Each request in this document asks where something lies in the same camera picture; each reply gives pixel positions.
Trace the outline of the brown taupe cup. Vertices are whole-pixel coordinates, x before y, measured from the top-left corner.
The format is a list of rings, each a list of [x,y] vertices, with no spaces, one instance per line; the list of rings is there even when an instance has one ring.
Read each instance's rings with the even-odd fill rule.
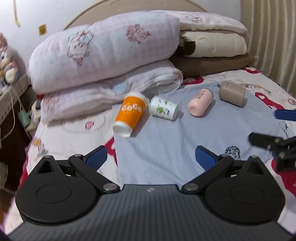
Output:
[[[243,107],[246,89],[232,82],[223,81],[219,89],[219,98],[225,102]]]

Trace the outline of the pink plastic cup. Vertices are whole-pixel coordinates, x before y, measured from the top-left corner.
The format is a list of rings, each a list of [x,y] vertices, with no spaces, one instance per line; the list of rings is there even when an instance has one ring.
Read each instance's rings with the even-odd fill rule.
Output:
[[[200,117],[213,101],[213,94],[208,89],[201,89],[188,103],[188,110],[192,116]]]

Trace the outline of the orange coco paper cup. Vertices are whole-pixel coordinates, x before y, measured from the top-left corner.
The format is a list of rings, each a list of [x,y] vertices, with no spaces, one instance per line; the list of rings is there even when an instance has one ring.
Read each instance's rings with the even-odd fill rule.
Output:
[[[113,124],[113,132],[125,138],[129,138],[142,117],[149,99],[139,92],[129,92],[118,111]]]

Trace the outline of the white green-print paper cup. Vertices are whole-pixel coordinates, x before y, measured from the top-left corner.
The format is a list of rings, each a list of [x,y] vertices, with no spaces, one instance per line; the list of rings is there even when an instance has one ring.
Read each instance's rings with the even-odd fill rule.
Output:
[[[166,99],[155,95],[149,103],[149,114],[174,121],[179,112],[179,106]]]

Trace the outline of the cartoon print bed sheet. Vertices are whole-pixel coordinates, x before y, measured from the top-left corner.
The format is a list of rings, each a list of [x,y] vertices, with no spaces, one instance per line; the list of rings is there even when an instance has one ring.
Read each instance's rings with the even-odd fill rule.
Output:
[[[223,81],[240,85],[253,93],[273,110],[295,109],[295,99],[272,80],[252,67],[226,71],[197,78],[188,78],[179,89],[217,83],[218,90]],[[120,181],[112,125],[118,113],[118,106],[102,113],[69,121],[59,121],[50,125],[39,124],[33,141],[29,145],[23,175],[27,176],[42,158],[41,151],[56,159],[67,159],[74,154],[87,154],[100,145],[107,149],[107,160],[99,168],[99,173],[118,185]],[[285,121],[295,136],[295,122]],[[264,162],[286,198],[279,223],[289,232],[295,232],[295,172],[277,172],[271,158]]]

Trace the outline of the light blue cloth mat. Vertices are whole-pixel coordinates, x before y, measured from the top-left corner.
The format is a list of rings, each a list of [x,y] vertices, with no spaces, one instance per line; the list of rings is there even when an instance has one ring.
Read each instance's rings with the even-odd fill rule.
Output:
[[[114,136],[118,172],[122,184],[184,185],[204,172],[196,161],[195,150],[203,146],[213,153],[228,154],[236,160],[249,156],[266,162],[270,152],[248,142],[252,132],[289,138],[292,130],[277,120],[273,110],[247,91],[242,107],[222,101],[217,83],[171,91],[163,99],[178,105],[175,120],[158,118],[145,112],[132,135]],[[188,111],[189,101],[202,89],[213,94],[213,102],[201,117]]]

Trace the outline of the pink lower folded quilt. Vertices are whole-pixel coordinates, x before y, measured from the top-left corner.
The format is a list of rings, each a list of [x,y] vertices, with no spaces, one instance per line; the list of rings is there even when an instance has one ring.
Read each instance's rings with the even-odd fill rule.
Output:
[[[182,83],[182,72],[169,60],[154,62],[113,79],[45,95],[41,121],[51,123],[99,113],[122,103],[129,92],[150,97],[176,90]]]

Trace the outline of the beige striped curtain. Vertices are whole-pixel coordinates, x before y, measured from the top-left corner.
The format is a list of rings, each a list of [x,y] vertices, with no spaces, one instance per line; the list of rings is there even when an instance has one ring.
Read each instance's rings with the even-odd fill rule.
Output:
[[[241,1],[253,66],[295,96],[295,0]]]

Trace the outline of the brown folded blanket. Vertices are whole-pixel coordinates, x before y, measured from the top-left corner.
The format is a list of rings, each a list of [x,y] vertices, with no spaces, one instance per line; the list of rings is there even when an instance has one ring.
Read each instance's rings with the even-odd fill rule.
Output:
[[[217,72],[241,69],[253,63],[254,57],[249,53],[234,57],[190,58],[171,56],[171,63],[182,71],[185,77],[213,74]]]

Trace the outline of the cream folded blanket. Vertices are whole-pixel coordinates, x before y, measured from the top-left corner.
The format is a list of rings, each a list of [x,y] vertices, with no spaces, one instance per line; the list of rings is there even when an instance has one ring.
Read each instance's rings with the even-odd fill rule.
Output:
[[[247,53],[245,39],[229,31],[184,32],[180,47],[181,54],[191,58],[234,57]]]

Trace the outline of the white bedside shelf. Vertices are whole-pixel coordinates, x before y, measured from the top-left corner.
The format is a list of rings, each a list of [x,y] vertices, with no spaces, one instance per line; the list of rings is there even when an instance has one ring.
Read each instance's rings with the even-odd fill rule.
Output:
[[[30,79],[25,74],[19,80],[17,80],[14,84],[10,85],[6,91],[1,95],[1,117],[0,124],[4,122],[6,117],[9,115],[12,110],[14,104],[18,101],[18,99],[25,93],[25,91],[30,86]]]

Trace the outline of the pink checkered folded quilt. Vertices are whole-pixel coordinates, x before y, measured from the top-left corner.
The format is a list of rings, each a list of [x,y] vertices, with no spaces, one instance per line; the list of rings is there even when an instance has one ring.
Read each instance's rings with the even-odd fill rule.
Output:
[[[135,11],[54,33],[32,53],[33,90],[48,94],[121,76],[168,59],[180,40],[180,22],[165,13]]]

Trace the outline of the plush toy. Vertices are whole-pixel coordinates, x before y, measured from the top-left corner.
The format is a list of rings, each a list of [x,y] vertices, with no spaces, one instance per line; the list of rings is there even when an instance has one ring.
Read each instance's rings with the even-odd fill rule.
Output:
[[[1,95],[4,94],[9,85],[12,85],[20,78],[19,68],[15,62],[15,51],[9,47],[3,34],[1,37]]]

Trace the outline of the beige wooden headboard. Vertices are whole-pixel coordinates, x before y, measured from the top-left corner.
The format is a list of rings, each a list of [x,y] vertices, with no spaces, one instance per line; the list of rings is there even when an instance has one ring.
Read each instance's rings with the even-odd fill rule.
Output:
[[[104,0],[79,13],[65,29],[86,24],[92,25],[97,21],[122,13],[152,10],[205,11],[197,3],[184,0]]]

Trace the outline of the yellow wall sticker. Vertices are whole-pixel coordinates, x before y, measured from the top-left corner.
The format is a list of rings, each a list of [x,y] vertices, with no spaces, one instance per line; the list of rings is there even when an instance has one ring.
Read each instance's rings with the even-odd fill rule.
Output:
[[[39,35],[40,36],[45,35],[47,33],[47,26],[46,26],[46,24],[40,25],[38,27],[38,31],[39,31]]]

